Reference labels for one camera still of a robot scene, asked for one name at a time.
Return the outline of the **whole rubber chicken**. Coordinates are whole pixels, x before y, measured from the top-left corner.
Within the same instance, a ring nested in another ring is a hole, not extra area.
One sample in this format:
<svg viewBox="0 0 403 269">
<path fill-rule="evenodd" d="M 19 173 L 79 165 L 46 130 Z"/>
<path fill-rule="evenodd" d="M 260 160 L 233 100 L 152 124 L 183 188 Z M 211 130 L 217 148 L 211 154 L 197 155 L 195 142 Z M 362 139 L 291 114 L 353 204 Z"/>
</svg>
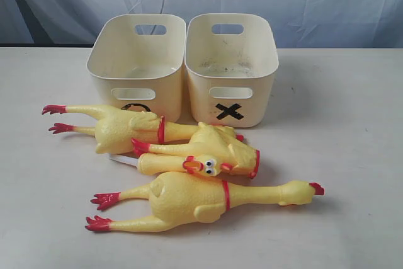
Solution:
<svg viewBox="0 0 403 269">
<path fill-rule="evenodd" d="M 243 186 L 220 178 L 204 178 L 180 172 L 166 172 L 152 182 L 117 193 L 95 194 L 98 210 L 131 198 L 146 199 L 152 213 L 132 220 L 86 218 L 93 232 L 162 232 L 194 222 L 213 223 L 234 207 L 244 204 L 304 205 L 323 195 L 318 183 L 293 180 L 278 186 Z"/>
<path fill-rule="evenodd" d="M 42 114 L 82 113 L 97 120 L 94 127 L 78 127 L 56 123 L 49 130 L 54 134 L 79 132 L 92 135 L 97 141 L 96 153 L 123 154 L 133 149 L 132 139 L 150 144 L 185 144 L 199 129 L 199 125 L 168 122 L 164 116 L 152 112 L 121 110 L 110 105 L 47 105 Z M 214 126 L 237 135 L 232 127 Z"/>
</svg>

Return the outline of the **cream bin with circle mark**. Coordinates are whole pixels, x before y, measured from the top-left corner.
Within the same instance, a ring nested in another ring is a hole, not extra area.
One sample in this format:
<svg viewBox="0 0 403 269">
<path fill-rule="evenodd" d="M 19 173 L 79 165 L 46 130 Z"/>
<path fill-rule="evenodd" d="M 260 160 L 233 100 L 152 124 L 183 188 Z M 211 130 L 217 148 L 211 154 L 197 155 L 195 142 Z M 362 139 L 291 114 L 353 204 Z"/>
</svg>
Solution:
<svg viewBox="0 0 403 269">
<path fill-rule="evenodd" d="M 123 14 L 107 21 L 87 70 L 103 103 L 181 116 L 186 23 L 172 14 Z"/>
</svg>

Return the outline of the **cream bin with cross mark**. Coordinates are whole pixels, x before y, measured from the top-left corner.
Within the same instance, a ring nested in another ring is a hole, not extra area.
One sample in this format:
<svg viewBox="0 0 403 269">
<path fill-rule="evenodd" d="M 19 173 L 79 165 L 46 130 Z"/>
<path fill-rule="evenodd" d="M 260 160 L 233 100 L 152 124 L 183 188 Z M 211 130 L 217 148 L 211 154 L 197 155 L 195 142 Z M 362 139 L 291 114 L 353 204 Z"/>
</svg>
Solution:
<svg viewBox="0 0 403 269">
<path fill-rule="evenodd" d="M 279 66 L 266 19 L 243 13 L 194 17 L 184 63 L 197 122 L 247 128 L 262 121 Z"/>
</svg>

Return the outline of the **whole rubber chicken front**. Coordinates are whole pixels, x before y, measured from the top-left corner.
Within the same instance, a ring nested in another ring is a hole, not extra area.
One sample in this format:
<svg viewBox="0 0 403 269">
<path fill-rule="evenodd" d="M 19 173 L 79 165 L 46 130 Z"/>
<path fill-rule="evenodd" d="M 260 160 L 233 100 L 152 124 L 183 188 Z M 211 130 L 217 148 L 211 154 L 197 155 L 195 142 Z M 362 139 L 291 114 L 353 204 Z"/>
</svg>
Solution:
<svg viewBox="0 0 403 269">
<path fill-rule="evenodd" d="M 166 172 L 152 182 L 117 193 L 95 194 L 98 210 L 131 198 L 146 199 L 152 213 L 132 220 L 86 218 L 93 232 L 162 232 L 194 222 L 213 223 L 234 207 L 244 204 L 304 205 L 323 195 L 318 183 L 293 180 L 278 186 L 243 186 L 220 178 L 204 178 L 180 172 Z"/>
</svg>

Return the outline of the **detached rubber chicken head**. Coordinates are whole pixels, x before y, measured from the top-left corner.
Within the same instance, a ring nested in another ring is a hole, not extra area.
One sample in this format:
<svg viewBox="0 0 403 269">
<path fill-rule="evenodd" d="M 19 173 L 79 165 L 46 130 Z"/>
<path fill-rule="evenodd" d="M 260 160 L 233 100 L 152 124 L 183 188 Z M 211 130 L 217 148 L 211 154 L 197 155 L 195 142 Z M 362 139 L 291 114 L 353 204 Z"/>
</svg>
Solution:
<svg viewBox="0 0 403 269">
<path fill-rule="evenodd" d="M 144 175 L 175 171 L 212 177 L 219 175 L 223 171 L 231 172 L 233 169 L 233 165 L 225 163 L 221 159 L 209 154 L 182 157 L 143 153 L 139 158 L 109 154 L 109 159 L 135 166 L 138 172 Z"/>
</svg>

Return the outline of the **headless rubber chicken body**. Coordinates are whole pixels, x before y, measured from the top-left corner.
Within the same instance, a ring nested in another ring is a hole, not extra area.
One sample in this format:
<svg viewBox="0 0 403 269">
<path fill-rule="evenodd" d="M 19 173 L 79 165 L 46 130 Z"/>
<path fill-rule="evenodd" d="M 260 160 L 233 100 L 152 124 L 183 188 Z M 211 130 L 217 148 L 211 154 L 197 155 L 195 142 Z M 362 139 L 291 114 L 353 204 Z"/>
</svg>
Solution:
<svg viewBox="0 0 403 269">
<path fill-rule="evenodd" d="M 211 125 L 199 125 L 199 129 L 185 144 L 150 144 L 132 139 L 133 151 L 140 156 L 143 153 L 162 154 L 170 156 L 199 156 L 213 155 L 225 163 L 233 165 L 230 175 L 243 175 L 254 178 L 259 169 L 260 152 L 243 143 L 242 136 L 229 133 Z"/>
</svg>

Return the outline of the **whole rubber chicken near bins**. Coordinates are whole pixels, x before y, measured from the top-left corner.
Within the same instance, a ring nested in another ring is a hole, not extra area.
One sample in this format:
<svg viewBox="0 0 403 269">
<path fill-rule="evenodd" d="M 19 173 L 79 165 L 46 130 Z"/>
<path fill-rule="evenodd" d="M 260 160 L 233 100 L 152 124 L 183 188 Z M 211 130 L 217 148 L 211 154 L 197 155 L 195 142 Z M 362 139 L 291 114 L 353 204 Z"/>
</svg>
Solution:
<svg viewBox="0 0 403 269">
<path fill-rule="evenodd" d="M 199 129 L 199 125 L 168 122 L 164 116 L 152 112 L 121 110 L 110 105 L 47 105 L 42 114 L 82 113 L 97 120 L 94 127 L 78 127 L 56 123 L 49 130 L 54 134 L 79 132 L 92 135 L 97 141 L 96 153 L 123 154 L 133 149 L 132 139 L 150 144 L 185 144 Z M 237 135 L 232 127 L 214 126 Z"/>
</svg>

